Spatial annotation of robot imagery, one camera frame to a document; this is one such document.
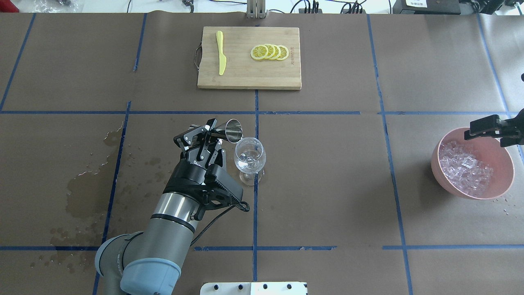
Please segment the clear liquid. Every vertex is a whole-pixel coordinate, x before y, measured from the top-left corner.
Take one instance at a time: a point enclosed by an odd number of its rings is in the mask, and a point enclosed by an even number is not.
[[[259,172],[266,164],[266,154],[259,151],[244,151],[235,158],[237,168],[247,174]]]

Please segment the white bracket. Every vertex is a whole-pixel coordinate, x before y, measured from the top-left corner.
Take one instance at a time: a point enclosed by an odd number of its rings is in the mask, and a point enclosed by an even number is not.
[[[266,18],[266,0],[247,0],[247,18]]]
[[[205,283],[200,295],[308,295],[306,282]]]

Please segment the bowl of ice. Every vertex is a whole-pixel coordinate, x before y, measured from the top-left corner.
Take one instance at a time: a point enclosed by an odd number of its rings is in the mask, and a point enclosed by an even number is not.
[[[515,176],[508,151],[490,137],[464,140],[458,128],[436,145],[431,170],[439,184],[455,196],[468,199],[494,199],[504,195]]]

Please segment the blue line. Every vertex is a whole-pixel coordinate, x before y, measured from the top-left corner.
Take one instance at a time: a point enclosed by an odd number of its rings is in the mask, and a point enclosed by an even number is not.
[[[406,245],[406,238],[404,236],[404,225],[402,223],[402,213],[400,211],[400,201],[399,201],[399,197],[398,197],[397,180],[395,178],[395,168],[393,166],[393,156],[391,154],[391,145],[389,143],[389,134],[388,134],[388,127],[387,127],[387,122],[386,122],[385,109],[384,109],[384,100],[383,100],[383,97],[382,97],[382,90],[380,88],[380,83],[379,83],[379,80],[378,80],[377,57],[376,57],[376,54],[375,54],[375,43],[373,42],[373,31],[372,31],[372,27],[371,27],[371,19],[369,17],[369,14],[366,14],[366,17],[367,17],[367,25],[368,25],[368,30],[369,30],[369,41],[371,43],[371,53],[372,53],[372,56],[373,56],[373,65],[374,65],[374,68],[375,68],[375,80],[377,82],[378,96],[380,97],[380,112],[381,112],[381,116],[382,116],[382,124],[383,124],[383,127],[384,127],[384,136],[385,136],[385,139],[386,139],[386,148],[387,148],[387,151],[388,151],[389,170],[390,170],[390,173],[391,173],[391,181],[393,182],[393,192],[395,194],[395,203],[396,203],[396,206],[397,206],[397,219],[398,219],[398,226],[399,226],[399,230],[400,230],[400,241],[402,242],[402,245],[405,246]],[[403,256],[404,256],[404,268],[406,270],[406,279],[407,279],[407,284],[408,284],[408,292],[409,292],[409,295],[413,295],[413,286],[411,284],[411,272],[410,272],[410,269],[409,269],[408,252],[405,249],[402,252],[403,252]]]
[[[253,115],[254,111],[130,111],[130,114],[232,114]]]
[[[496,114],[497,112],[425,112],[425,111],[410,111],[410,112],[392,112],[392,111],[385,111],[385,115],[491,115]]]
[[[125,114],[124,111],[0,111],[1,114]]]
[[[504,105],[504,109],[506,110],[506,116],[508,116],[508,118],[511,118],[511,114],[510,114],[509,108],[508,108],[508,103],[507,103],[506,97],[504,96],[504,93],[502,91],[502,87],[500,86],[500,80],[498,79],[497,71],[495,70],[495,66],[494,66],[493,60],[491,58],[491,53],[489,52],[488,44],[486,42],[486,37],[484,36],[484,29],[482,27],[480,14],[477,14],[477,22],[478,22],[478,28],[479,28],[480,33],[481,33],[482,45],[484,46],[484,50],[486,50],[486,55],[488,57],[489,66],[491,67],[491,70],[493,72],[493,77],[495,77],[495,82],[497,83],[497,89],[498,89],[498,92],[500,93],[500,97],[502,98],[502,104]],[[522,147],[518,145],[517,148],[519,150],[520,160],[524,164],[524,153],[522,151]]]
[[[20,62],[20,58],[22,57],[22,52],[24,52],[24,48],[26,47],[27,38],[29,38],[29,32],[31,32],[32,25],[35,22],[35,17],[36,17],[36,13],[33,13],[31,22],[29,23],[29,27],[27,27],[26,37],[24,38],[24,41],[22,42],[22,46],[20,47],[20,51],[18,52],[18,56],[16,57],[15,65],[13,66],[13,71],[11,72],[11,76],[9,76],[9,81],[7,82],[7,85],[5,87],[4,96],[2,97],[2,102],[0,102],[0,111],[4,108],[5,100],[7,99],[9,88],[11,87],[11,82],[13,82],[16,68],[18,68],[18,63]]]
[[[96,293],[98,292],[98,282],[100,280],[100,275],[98,273],[98,271],[96,272],[96,277],[95,277],[95,283],[93,284],[93,295],[96,295]]]
[[[259,112],[262,115],[360,115],[359,111],[349,112],[317,112],[317,111],[262,111]]]
[[[257,246],[257,251],[331,251],[337,246]],[[195,251],[253,251],[252,246],[208,246],[195,247]]]
[[[255,137],[258,138],[258,90],[255,90]],[[253,186],[253,282],[258,280],[258,173]]]
[[[140,60],[140,51],[142,50],[142,40],[144,40],[144,30],[146,29],[147,13],[144,13],[144,20],[142,20],[142,31],[140,32],[140,41],[138,42],[138,50],[136,51],[135,66],[133,72],[138,70],[138,61]]]
[[[382,250],[524,249],[524,245],[406,245],[382,246]]]
[[[126,118],[122,127],[122,136],[120,137],[120,147],[118,148],[118,157],[116,158],[115,175],[113,176],[113,186],[111,187],[111,196],[109,197],[109,205],[107,206],[107,216],[105,217],[104,234],[102,236],[102,243],[107,240],[107,232],[109,231],[109,221],[111,220],[111,211],[113,210],[113,200],[115,199],[116,180],[118,178],[118,171],[120,170],[120,160],[122,158],[122,150],[124,149],[124,140],[126,138],[127,120],[129,119],[129,109],[131,102],[127,102]]]
[[[0,251],[97,251],[98,246],[0,246]]]

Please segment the knife handle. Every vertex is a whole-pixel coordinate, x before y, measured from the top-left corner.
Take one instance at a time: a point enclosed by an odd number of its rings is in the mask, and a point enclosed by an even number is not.
[[[216,43],[219,45],[219,54],[223,54],[223,42],[224,42],[224,34],[222,31],[216,31]]]

